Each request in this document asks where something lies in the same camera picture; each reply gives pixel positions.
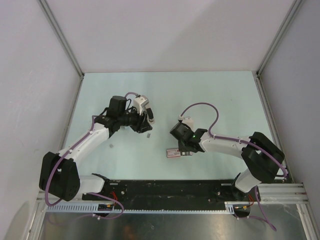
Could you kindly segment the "red white staple box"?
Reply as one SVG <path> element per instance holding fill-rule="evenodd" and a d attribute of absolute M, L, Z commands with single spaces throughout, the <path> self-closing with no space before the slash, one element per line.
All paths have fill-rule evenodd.
<path fill-rule="evenodd" d="M 180 158 L 192 155 L 193 153 L 191 151 L 180 151 L 178 148 L 170 148 L 166 150 L 167 158 Z"/>

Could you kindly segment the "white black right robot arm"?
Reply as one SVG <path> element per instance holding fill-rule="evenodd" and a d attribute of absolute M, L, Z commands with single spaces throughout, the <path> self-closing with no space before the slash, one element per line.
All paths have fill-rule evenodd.
<path fill-rule="evenodd" d="M 282 177 L 288 175 L 283 166 L 285 154 L 261 132 L 246 137 L 222 136 L 203 128 L 193 131 L 179 121 L 170 134 L 178 141 L 180 152 L 217 152 L 242 159 L 247 169 L 230 186 L 230 194 L 237 201 L 242 201 L 257 185 L 273 183 L 279 170 Z"/>

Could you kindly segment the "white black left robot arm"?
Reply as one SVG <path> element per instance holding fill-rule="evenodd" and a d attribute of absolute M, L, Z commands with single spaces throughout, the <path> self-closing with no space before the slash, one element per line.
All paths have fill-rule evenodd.
<path fill-rule="evenodd" d="M 45 203 L 49 207 L 57 205 L 57 202 L 50 202 L 49 195 L 57 197 L 59 202 L 69 202 L 79 194 L 94 194 L 100 200 L 110 196 L 111 188 L 106 184 L 106 177 L 97 173 L 81 176 L 78 166 L 122 127 L 130 127 L 138 134 L 153 129 L 155 118 L 149 99 L 138 93 L 134 96 L 134 99 L 128 99 L 114 95 L 102 113 L 91 117 L 90 128 L 84 135 L 59 152 L 49 151 L 44 155 L 39 188 L 44 191 Z"/>

